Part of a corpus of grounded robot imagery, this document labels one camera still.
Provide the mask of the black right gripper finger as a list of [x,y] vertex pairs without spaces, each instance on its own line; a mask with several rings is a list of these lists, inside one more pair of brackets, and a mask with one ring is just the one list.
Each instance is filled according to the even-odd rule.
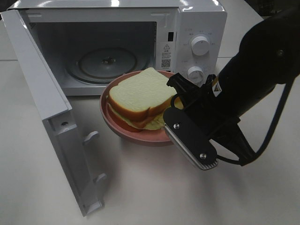
[[175,88],[177,94],[188,93],[199,89],[197,85],[190,82],[180,73],[172,75],[167,81],[166,85]]
[[183,110],[167,108],[163,120],[165,133],[192,165],[201,170],[210,170],[218,165],[216,149]]

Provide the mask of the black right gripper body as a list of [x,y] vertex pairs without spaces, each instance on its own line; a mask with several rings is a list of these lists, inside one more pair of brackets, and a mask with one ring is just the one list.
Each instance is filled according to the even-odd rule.
[[176,94],[183,104],[186,115],[212,139],[212,134],[224,123],[239,123],[240,119],[236,115],[229,115],[225,112],[224,106],[215,101],[213,94],[213,81],[215,75],[209,75],[205,84],[192,92]]

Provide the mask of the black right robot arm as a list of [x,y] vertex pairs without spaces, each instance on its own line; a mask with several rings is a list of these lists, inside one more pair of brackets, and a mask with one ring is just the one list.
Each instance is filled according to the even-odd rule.
[[251,28],[238,53],[201,87],[173,75],[167,85],[176,89],[184,108],[168,108],[165,127],[186,142],[242,138],[240,116],[277,84],[290,86],[299,73],[300,9],[293,7]]

